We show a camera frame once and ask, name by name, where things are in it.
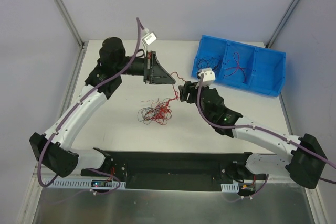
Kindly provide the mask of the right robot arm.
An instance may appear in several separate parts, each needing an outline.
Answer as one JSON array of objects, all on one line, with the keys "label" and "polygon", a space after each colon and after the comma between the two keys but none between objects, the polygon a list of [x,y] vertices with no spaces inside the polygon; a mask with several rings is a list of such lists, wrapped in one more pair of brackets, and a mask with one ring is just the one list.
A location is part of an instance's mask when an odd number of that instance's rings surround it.
[{"label": "right robot arm", "polygon": [[248,141],[271,151],[271,155],[250,154],[236,166],[242,179],[253,174],[288,175],[295,183],[315,189],[321,180],[327,157],[316,137],[280,134],[224,105],[215,88],[186,82],[178,87],[180,101],[195,104],[202,119],[218,134]]}]

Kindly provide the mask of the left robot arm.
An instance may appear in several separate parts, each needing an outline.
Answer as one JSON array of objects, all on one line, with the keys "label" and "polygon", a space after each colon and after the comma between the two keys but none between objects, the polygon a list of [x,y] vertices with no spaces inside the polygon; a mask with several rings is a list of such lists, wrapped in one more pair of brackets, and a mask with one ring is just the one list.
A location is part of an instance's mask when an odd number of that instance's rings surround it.
[{"label": "left robot arm", "polygon": [[75,150],[72,144],[91,116],[121,85],[123,74],[142,76],[146,84],[175,83],[158,62],[156,52],[146,51],[143,57],[130,57],[120,38],[107,38],[99,50],[97,65],[85,80],[76,101],[43,134],[34,133],[30,137],[39,169],[45,166],[60,177],[87,168],[99,176],[110,173],[110,158],[104,151],[98,148]]}]

